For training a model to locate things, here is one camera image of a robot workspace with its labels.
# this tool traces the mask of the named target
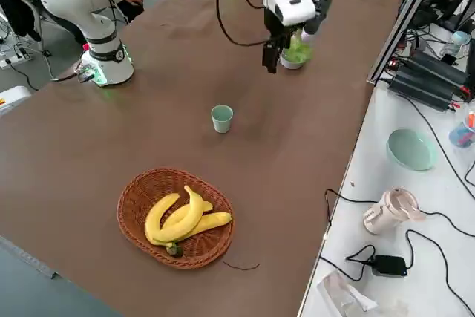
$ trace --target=wicker basket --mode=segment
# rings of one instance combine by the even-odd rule
[[[117,206],[117,220],[127,239],[158,261],[175,269],[197,269],[211,263],[228,249],[234,220],[181,241],[181,258],[170,256],[163,246],[150,244],[144,233],[145,217],[160,198],[173,192],[180,194],[180,199],[164,214],[160,225],[175,209],[189,202],[189,195],[183,188],[185,185],[212,203],[213,212],[229,212],[232,215],[229,201],[208,183],[184,171],[155,169],[135,177],[125,187]]]

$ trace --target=blue container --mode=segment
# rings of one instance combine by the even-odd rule
[[[467,120],[465,119],[459,124],[459,126],[451,131],[448,138],[455,146],[459,148],[467,148],[474,142],[474,136],[475,129],[469,128]]]

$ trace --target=banana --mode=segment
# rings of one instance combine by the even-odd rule
[[[170,241],[160,241],[154,238],[154,232],[160,230],[160,219],[162,219],[163,214],[171,206],[177,202],[180,195],[178,193],[171,193],[166,195],[161,200],[155,203],[155,205],[150,209],[145,219],[145,236],[147,240],[153,245],[163,245],[169,246]]]
[[[232,216],[228,212],[217,212],[209,215],[204,215],[200,219],[198,225],[187,235],[181,237],[178,241],[184,241],[191,236],[204,232],[205,230],[213,229],[218,226],[224,226],[232,220]]]
[[[167,226],[172,226],[178,222],[180,222],[188,213],[190,208],[189,204],[180,207],[175,212],[171,213],[170,217],[166,218],[165,223],[162,226],[162,229],[166,228]],[[208,201],[203,201],[203,212],[210,212],[213,210],[213,205],[210,204]]]
[[[186,216],[180,222],[164,229],[160,229],[159,227],[160,219],[156,220],[156,225],[153,230],[148,231],[154,240],[165,242],[175,241],[178,238],[187,235],[200,221],[201,216],[203,215],[203,199],[188,186],[185,186],[185,191],[190,195],[190,207],[188,213],[186,213]]]

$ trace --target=table surface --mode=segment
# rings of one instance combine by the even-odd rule
[[[475,234],[475,202],[457,180],[438,146],[436,166],[426,172],[407,170],[387,156],[387,138],[398,128],[412,128],[437,144],[427,124],[410,103],[386,91],[385,86],[382,83],[373,92],[341,194],[353,200],[379,200],[386,190],[404,187],[415,195],[425,211],[443,212],[460,229]],[[475,146],[456,148],[450,143],[448,133],[462,121],[467,108],[461,108],[457,113],[440,113],[419,103],[416,105],[434,127],[459,175],[465,176],[475,158]],[[473,182],[475,174],[468,179]],[[374,244],[379,254],[402,256],[409,264],[410,250],[404,234],[407,229],[415,229],[441,245],[448,260],[451,286],[472,309],[475,307],[470,269],[475,255],[473,238],[458,233],[442,217],[403,223],[394,232],[371,235],[362,224],[363,214],[368,208],[367,204],[337,202],[322,256],[354,277],[359,276],[361,265],[348,263],[344,257],[366,244]],[[364,279],[354,286],[387,312],[395,313],[394,316],[469,316],[445,285],[444,261],[436,246],[415,235],[410,239],[414,245],[415,262],[406,278],[377,277],[367,269]],[[322,317],[333,316],[317,291],[318,283],[332,270],[326,262],[318,262],[305,299],[303,317],[316,316],[317,313]]]
[[[320,196],[344,175],[399,1],[333,0],[312,61],[273,76],[261,47],[226,40],[214,0],[161,0],[122,33],[131,81],[51,84],[0,119],[0,234],[127,316],[296,314],[327,225]],[[236,39],[268,36],[261,12],[222,2]],[[235,110],[227,135],[212,130],[219,103]],[[258,269],[176,271],[121,235],[123,188],[161,166],[230,199],[223,259]]]

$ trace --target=green bowl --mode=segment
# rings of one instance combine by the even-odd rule
[[[399,165],[414,171],[431,169],[437,161],[433,141],[410,129],[398,129],[389,136],[387,155]]]

